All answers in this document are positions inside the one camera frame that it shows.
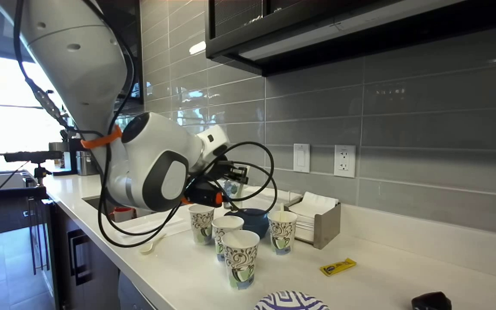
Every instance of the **stainless steel container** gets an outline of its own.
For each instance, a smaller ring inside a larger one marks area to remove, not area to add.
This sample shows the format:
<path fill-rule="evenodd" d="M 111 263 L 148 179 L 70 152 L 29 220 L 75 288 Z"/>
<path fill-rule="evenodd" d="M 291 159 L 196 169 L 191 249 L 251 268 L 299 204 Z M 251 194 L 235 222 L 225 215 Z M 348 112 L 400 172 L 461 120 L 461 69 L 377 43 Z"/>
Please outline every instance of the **stainless steel container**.
<path fill-rule="evenodd" d="M 91 161 L 91 153 L 87 151 L 76 152 L 76 160 L 78 175 L 99 174 L 95 161 Z"/>

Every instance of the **yellow packet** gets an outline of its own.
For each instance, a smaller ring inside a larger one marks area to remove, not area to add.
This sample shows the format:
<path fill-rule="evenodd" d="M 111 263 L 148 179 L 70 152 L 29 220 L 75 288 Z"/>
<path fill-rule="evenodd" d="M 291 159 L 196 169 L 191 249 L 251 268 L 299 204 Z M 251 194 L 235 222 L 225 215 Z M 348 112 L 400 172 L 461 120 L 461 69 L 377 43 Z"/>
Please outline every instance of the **yellow packet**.
<path fill-rule="evenodd" d="M 321 271 L 325 274 L 325 276 L 331 276 L 339 273 L 340 271 L 344 271 L 345 269 L 351 268 L 357 265 L 354 260 L 346 258 L 345 261 L 339 261 L 338 263 L 332 263 L 331 265 L 325 265 L 320 267 Z"/>

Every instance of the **patterned paper cup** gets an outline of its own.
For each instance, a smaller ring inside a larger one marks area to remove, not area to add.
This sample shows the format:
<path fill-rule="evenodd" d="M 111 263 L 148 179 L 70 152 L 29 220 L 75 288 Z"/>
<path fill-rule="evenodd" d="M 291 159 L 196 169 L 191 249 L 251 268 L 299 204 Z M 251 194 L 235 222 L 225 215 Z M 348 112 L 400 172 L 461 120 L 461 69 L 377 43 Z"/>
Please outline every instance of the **patterned paper cup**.
<path fill-rule="evenodd" d="M 212 220 L 214 208 L 193 205 L 191 212 L 191 229 L 197 245 L 208 245 L 212 241 Z"/>
<path fill-rule="evenodd" d="M 238 290 L 248 288 L 254 282 L 260 236 L 251 231 L 232 231 L 224 234 L 221 240 L 229 284 Z"/>
<path fill-rule="evenodd" d="M 225 260 L 223 243 L 221 238 L 224 234 L 242 229 L 244 220 L 238 216 L 223 216 L 212 221 L 213 235 L 215 240 L 215 253 L 218 261 Z"/>
<path fill-rule="evenodd" d="M 278 255 L 290 253 L 294 246 L 298 216 L 292 212 L 275 211 L 269 213 L 268 218 L 271 243 L 275 253 Z"/>

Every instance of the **window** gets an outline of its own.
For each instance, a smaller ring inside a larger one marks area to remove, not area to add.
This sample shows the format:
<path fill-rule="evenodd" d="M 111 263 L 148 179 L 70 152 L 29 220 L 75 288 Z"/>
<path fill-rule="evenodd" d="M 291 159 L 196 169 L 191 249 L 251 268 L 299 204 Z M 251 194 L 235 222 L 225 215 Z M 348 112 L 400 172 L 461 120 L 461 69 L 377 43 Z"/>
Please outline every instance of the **window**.
<path fill-rule="evenodd" d="M 39 65 L 24 62 L 24 68 L 43 90 L 54 90 Z M 50 96 L 57 106 L 63 106 L 57 92 Z M 0 57 L 0 172 L 22 165 L 7 163 L 4 153 L 46 151 L 48 143 L 62 140 L 61 129 L 34 98 L 16 60 Z"/>

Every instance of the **tile floor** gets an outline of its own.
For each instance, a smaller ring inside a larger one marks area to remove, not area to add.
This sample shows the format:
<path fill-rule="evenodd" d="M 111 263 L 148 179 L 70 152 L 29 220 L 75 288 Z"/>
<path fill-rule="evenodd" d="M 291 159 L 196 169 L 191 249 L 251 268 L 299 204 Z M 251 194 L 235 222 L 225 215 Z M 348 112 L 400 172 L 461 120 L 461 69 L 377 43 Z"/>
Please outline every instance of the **tile floor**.
<path fill-rule="evenodd" d="M 34 276 L 28 233 L 0 233 L 0 310 L 54 309 L 43 275 Z"/>

